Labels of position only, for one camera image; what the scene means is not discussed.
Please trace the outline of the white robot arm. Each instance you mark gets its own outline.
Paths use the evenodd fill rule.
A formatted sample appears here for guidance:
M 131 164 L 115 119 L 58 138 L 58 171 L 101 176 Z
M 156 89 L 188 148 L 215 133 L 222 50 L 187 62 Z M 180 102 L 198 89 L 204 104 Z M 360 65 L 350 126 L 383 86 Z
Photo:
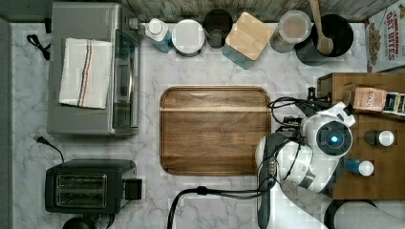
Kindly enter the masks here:
M 296 134 L 281 131 L 260 140 L 255 153 L 257 182 L 263 191 L 257 200 L 260 229 L 328 229 L 291 201 L 281 184 L 314 193 L 330 188 L 353 144 L 354 113 L 352 105 L 339 102 L 305 117 Z

